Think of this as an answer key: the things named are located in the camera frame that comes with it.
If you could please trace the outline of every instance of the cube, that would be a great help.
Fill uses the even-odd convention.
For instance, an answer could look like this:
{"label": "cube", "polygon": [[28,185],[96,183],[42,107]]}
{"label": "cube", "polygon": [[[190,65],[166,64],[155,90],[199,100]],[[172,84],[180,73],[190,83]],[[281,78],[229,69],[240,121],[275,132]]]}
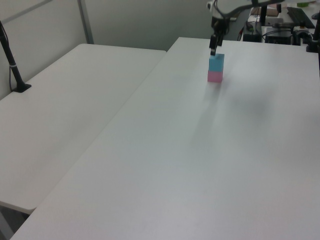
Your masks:
{"label": "cube", "polygon": [[209,58],[208,82],[221,83],[224,75],[224,54],[216,54]]}
{"label": "cube", "polygon": [[209,58],[209,71],[211,72],[222,72],[224,69],[225,55],[216,54]]}
{"label": "cube", "polygon": [[224,71],[208,71],[208,82],[221,83]]}

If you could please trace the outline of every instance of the black stand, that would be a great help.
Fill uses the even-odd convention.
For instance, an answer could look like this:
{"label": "black stand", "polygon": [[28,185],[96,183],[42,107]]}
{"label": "black stand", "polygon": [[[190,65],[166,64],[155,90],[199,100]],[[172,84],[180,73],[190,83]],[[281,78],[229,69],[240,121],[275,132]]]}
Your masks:
{"label": "black stand", "polygon": [[320,18],[316,21],[316,26],[313,34],[313,38],[308,43],[306,51],[309,53],[318,53],[319,46],[319,37],[320,37]]}
{"label": "black stand", "polygon": [[13,75],[16,81],[16,88],[12,91],[17,93],[23,93],[25,90],[31,88],[31,85],[25,84],[24,81],[22,81],[14,56],[12,55],[12,52],[9,47],[9,42],[6,37],[4,26],[2,25],[1,21],[0,21],[0,42],[3,47],[4,53],[6,55],[6,58],[8,59],[10,68],[13,72]]}
{"label": "black stand", "polygon": [[[278,4],[277,6],[277,10],[281,12],[281,4]],[[284,19],[283,18],[267,18],[267,10],[268,10],[268,6],[262,6],[261,7],[261,13],[260,13],[260,23],[261,26],[270,26],[272,27],[275,24],[279,24],[279,23],[283,23]]]}

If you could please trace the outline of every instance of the microphone stand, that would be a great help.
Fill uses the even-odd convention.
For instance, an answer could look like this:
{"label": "microphone stand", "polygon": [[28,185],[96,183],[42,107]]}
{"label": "microphone stand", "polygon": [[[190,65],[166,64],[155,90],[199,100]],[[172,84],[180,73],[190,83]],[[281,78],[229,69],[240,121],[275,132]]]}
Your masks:
{"label": "microphone stand", "polygon": [[24,81],[22,81],[16,61],[9,47],[9,41],[6,35],[5,28],[2,25],[1,21],[0,21],[0,42],[3,47],[4,53],[6,55],[6,58],[8,59],[10,69],[12,70],[15,81],[16,81],[16,88],[13,89],[12,91],[17,93],[23,93],[25,90],[31,88],[31,85],[26,84],[24,83]]}

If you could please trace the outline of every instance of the green object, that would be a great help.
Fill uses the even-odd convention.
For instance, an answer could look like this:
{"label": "green object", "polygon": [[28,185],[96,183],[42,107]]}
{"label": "green object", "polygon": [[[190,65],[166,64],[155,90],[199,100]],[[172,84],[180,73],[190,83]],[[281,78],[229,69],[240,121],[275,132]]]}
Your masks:
{"label": "green object", "polygon": [[299,8],[304,8],[304,7],[308,7],[309,3],[308,2],[300,2],[300,3],[297,3],[296,6]]}

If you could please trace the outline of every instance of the blue cube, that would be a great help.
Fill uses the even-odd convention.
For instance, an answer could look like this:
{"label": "blue cube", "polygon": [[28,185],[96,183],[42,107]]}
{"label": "blue cube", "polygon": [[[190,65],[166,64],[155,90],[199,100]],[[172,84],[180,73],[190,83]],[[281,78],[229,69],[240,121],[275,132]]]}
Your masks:
{"label": "blue cube", "polygon": [[224,70],[225,55],[216,54],[209,58],[209,71],[211,72],[222,72]]}

